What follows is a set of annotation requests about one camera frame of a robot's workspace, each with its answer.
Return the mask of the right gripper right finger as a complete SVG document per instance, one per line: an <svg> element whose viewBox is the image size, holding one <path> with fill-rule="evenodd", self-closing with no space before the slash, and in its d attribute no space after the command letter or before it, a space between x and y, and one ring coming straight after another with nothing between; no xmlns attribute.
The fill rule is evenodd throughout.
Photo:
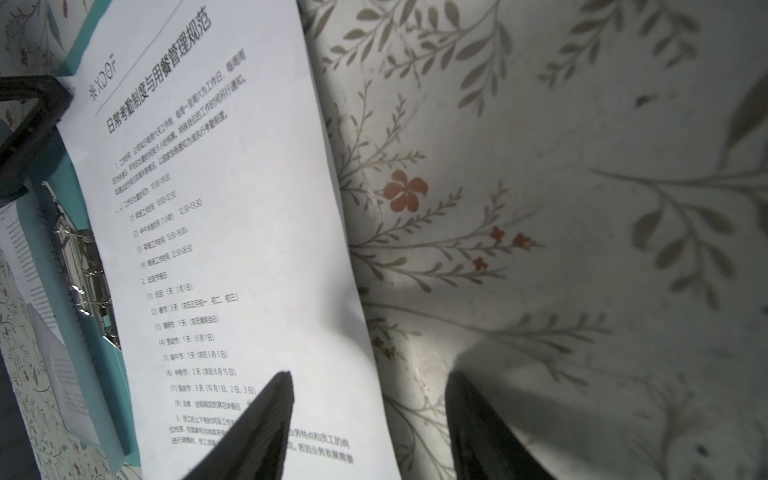
<svg viewBox="0 0 768 480"><path fill-rule="evenodd" d="M464 373L448 376L445 406L458 479L554 479Z"/></svg>

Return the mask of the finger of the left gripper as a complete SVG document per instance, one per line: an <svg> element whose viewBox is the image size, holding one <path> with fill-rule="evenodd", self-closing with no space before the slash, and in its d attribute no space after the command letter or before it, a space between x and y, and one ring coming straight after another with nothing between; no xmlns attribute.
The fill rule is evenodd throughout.
<svg viewBox="0 0 768 480"><path fill-rule="evenodd" d="M1 197L20 198L27 193L24 181L41 150L73 99L54 76L1 78L1 101L35 100L28 114L1 145Z"/></svg>

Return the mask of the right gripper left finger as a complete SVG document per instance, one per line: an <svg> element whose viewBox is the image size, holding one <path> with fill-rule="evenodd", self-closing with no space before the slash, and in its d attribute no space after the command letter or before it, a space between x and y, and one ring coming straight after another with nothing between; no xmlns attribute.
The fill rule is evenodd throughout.
<svg viewBox="0 0 768 480"><path fill-rule="evenodd" d="M278 480L288 451L292 375L276 373L187 480Z"/></svg>

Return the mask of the white paper stack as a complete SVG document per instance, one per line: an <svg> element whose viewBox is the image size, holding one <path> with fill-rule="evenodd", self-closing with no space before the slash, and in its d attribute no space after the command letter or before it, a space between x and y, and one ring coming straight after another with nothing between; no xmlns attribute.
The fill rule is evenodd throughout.
<svg viewBox="0 0 768 480"><path fill-rule="evenodd" d="M113 1L71 85L144 477L287 371L286 478L397 478L296 3Z"/></svg>

